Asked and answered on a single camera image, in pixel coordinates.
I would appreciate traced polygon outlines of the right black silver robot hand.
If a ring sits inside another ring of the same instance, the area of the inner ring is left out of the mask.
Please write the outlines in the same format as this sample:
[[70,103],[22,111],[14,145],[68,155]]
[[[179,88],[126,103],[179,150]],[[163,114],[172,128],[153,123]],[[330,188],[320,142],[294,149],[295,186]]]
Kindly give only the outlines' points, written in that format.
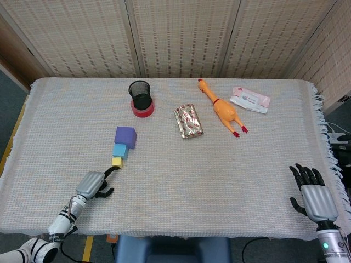
[[314,223],[335,222],[338,211],[330,189],[325,185],[322,175],[315,168],[303,167],[296,163],[289,167],[301,193],[303,205],[294,197],[290,202],[295,211],[308,217]]

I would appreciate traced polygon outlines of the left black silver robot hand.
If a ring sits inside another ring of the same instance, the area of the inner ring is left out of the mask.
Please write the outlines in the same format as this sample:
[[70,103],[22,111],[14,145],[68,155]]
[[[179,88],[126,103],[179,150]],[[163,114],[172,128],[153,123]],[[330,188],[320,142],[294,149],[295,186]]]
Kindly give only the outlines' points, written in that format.
[[92,198],[109,197],[114,192],[114,188],[112,187],[106,192],[103,192],[103,190],[108,186],[106,179],[113,171],[117,170],[120,170],[120,167],[110,167],[103,173],[89,171],[76,187],[77,195],[83,196],[86,200]]

